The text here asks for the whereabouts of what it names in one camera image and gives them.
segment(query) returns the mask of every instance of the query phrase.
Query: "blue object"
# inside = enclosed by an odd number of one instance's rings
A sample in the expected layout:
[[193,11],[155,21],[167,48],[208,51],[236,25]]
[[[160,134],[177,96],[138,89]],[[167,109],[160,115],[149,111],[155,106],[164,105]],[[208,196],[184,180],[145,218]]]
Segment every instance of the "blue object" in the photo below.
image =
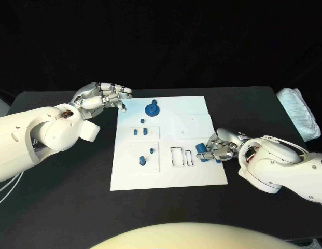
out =
[[[216,150],[217,150],[217,149],[214,149],[213,151],[216,151]],[[221,163],[221,161],[216,159],[216,163]]]
[[[204,146],[204,144],[197,144],[195,145],[195,150],[197,150],[197,153],[203,153],[203,152],[207,152],[207,149],[206,149],[206,146]],[[208,161],[208,159],[200,159],[200,161],[201,162],[207,162]]]
[[160,107],[157,105],[157,100],[152,100],[152,103],[149,105],[147,105],[144,111],[145,111],[145,114],[149,117],[154,117],[154,116],[158,115],[158,113],[160,113]]
[[139,157],[139,165],[141,165],[141,166],[145,166],[145,159],[144,159],[144,156]]

